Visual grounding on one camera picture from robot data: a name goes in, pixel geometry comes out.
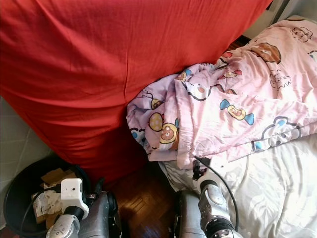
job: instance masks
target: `black cable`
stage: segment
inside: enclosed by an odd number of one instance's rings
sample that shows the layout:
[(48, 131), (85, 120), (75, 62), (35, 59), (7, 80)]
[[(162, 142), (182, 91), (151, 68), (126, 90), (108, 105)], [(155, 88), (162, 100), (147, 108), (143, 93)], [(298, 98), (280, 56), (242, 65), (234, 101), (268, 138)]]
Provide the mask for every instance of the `black cable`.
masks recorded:
[(238, 228), (239, 228), (239, 213), (238, 213), (238, 206), (237, 206), (237, 202), (236, 202), (236, 199), (234, 198), (232, 192), (231, 192), (231, 189), (229, 188), (228, 184), (226, 183), (226, 181), (223, 179), (223, 177), (217, 173), (217, 171), (215, 171), (212, 167), (210, 167), (209, 165), (207, 165), (206, 163), (203, 162), (202, 159), (204, 158), (200, 158), (198, 156), (195, 156), (196, 160), (198, 160), (200, 163), (202, 163), (203, 165), (205, 165), (208, 169), (210, 169), (211, 171), (213, 171), (220, 179), (221, 181), (224, 183), (224, 185), (226, 186), (230, 196), (231, 196), (231, 199), (232, 199), (232, 202), (233, 202), (233, 205), (234, 205), (234, 211), (235, 211), (235, 214), (236, 214), (236, 225), (235, 225), (235, 230), (236, 232), (238, 232)]
[(28, 215), (29, 211), (30, 211), (30, 208), (33, 206), (33, 203), (35, 202), (35, 200), (45, 191), (49, 191), (49, 190), (52, 190), (52, 191), (55, 191), (55, 192), (60, 192), (60, 184), (54, 186), (54, 187), (49, 187), (49, 188), (46, 188), (42, 191), (39, 191), (31, 200), (29, 206), (27, 207), (27, 209), (25, 210), (25, 213), (24, 213), (24, 216), (22, 218), (22, 222), (21, 222), (21, 225), (20, 225), (20, 238), (22, 238), (23, 235), (30, 235), (30, 236), (38, 236), (38, 235), (42, 235), (44, 233), (46, 233), (48, 230), (43, 230), (43, 231), (40, 231), (40, 232), (32, 232), (32, 233), (23, 233), (23, 225), (24, 225), (24, 222), (25, 222), (25, 218), (26, 216)]

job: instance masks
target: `pink blanket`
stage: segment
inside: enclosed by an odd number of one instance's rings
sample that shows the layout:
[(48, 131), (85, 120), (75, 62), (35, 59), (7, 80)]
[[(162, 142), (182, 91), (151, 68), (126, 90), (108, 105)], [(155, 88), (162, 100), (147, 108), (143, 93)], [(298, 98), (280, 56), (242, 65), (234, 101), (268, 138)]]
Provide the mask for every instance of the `pink blanket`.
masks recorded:
[(239, 159), (317, 132), (317, 25), (283, 20), (216, 65), (150, 84), (127, 107), (150, 161)]

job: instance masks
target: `wooden floor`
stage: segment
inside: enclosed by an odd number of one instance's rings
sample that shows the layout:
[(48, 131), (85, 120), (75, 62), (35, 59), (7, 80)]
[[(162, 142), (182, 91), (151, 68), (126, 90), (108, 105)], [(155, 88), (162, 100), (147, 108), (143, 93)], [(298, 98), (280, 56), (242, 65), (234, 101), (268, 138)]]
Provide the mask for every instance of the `wooden floor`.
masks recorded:
[[(243, 46), (237, 40), (227, 50)], [(155, 162), (106, 186), (118, 202), (121, 219), (126, 221), (131, 238), (169, 238), (174, 221), (175, 192)], [(17, 238), (2, 229), (1, 238)]]

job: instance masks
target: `white bed sheet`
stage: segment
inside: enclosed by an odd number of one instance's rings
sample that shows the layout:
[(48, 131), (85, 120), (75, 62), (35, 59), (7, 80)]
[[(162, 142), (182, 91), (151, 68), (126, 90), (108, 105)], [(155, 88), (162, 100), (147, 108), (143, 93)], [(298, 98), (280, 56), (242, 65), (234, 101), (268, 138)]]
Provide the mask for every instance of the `white bed sheet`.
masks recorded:
[[(176, 191), (197, 191), (192, 170), (180, 170), (176, 161), (160, 166)], [(232, 189), (244, 238), (317, 238), (317, 134), (211, 166)], [(233, 204), (221, 187), (234, 223)]]

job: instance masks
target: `white plastic part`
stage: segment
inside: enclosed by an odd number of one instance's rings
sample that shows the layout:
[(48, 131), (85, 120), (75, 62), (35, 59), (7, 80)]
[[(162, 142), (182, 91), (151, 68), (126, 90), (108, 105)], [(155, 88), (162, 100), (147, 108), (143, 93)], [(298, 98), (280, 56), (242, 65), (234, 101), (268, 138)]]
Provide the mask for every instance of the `white plastic part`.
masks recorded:
[(62, 212), (69, 206), (76, 206), (84, 211), (83, 219), (88, 216), (89, 208), (83, 202), (80, 178), (66, 178), (61, 182), (60, 200)]
[(200, 184), (206, 180), (215, 181), (219, 188), (221, 188), (221, 185), (223, 184), (221, 179), (213, 171), (207, 170), (207, 172), (197, 180), (197, 189), (198, 189), (199, 193), (202, 192), (200, 189)]

